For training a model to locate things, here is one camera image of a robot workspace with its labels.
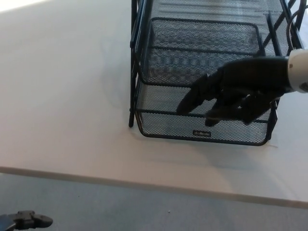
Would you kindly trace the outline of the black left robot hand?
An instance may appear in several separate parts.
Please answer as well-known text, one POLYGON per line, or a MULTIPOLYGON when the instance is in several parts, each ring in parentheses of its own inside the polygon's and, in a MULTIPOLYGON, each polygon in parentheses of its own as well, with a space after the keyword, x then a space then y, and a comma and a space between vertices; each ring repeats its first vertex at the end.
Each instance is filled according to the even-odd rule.
POLYGON ((47 228, 53 224, 52 218, 36 214, 34 211, 18 211, 12 218, 17 230, 47 228))

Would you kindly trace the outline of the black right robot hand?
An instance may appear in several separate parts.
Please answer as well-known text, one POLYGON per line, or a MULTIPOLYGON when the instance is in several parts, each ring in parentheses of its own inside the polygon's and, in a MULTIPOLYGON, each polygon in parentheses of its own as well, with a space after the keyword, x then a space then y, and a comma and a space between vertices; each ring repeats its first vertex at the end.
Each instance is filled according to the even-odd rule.
POLYGON ((221 120, 254 122, 267 112, 273 101, 293 92, 288 75, 287 57, 257 57, 231 61, 212 74, 192 83, 176 113, 186 115, 204 101, 216 100, 205 114, 212 127, 221 120))

